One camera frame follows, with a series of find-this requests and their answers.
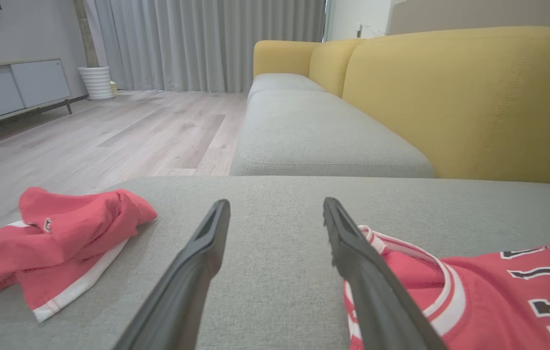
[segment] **basketball jersey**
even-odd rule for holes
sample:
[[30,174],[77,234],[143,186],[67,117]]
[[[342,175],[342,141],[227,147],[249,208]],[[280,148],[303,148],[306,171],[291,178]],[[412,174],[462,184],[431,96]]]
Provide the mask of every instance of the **basketball jersey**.
[[[448,348],[550,349],[550,246],[437,259],[359,226]],[[344,282],[350,350],[363,342]]]

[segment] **white plant pot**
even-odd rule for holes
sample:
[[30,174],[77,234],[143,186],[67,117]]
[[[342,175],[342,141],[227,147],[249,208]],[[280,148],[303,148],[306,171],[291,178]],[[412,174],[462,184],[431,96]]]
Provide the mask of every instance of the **white plant pot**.
[[111,100],[111,72],[109,67],[79,67],[79,73],[91,101]]

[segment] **gray fabric surface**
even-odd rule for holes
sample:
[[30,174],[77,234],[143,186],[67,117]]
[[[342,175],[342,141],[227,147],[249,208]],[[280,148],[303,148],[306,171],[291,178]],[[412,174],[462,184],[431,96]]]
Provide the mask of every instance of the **gray fabric surface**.
[[325,0],[95,0],[118,88],[249,91],[260,40],[322,39]]
[[341,98],[286,90],[251,98],[230,173],[435,176],[412,144]]
[[249,103],[251,97],[256,93],[273,89],[325,91],[320,85],[303,75],[291,73],[264,73],[259,74],[253,79],[249,95],[247,95],[247,103]]
[[375,177],[150,177],[124,182],[159,212],[91,290],[37,324],[17,286],[0,292],[0,350],[106,350],[217,199],[231,203],[200,350],[348,348],[342,281],[322,201],[439,257],[550,244],[550,185]]

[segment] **wooden floor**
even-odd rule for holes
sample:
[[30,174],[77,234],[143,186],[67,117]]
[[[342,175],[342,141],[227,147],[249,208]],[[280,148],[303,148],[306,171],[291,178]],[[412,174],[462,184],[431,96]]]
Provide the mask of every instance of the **wooden floor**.
[[0,227],[30,186],[99,193],[142,176],[227,175],[246,93],[122,91],[0,122]]

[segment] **red clothing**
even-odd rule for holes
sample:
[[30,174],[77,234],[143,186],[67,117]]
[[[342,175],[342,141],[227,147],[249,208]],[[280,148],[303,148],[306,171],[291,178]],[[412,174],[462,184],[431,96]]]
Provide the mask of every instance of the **red clothing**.
[[0,228],[0,290],[20,283],[38,321],[91,288],[136,226],[157,215],[124,189],[73,196],[29,188],[19,207],[22,221]]
[[[437,259],[359,226],[448,348],[550,349],[550,246]],[[363,342],[344,282],[350,350]]]

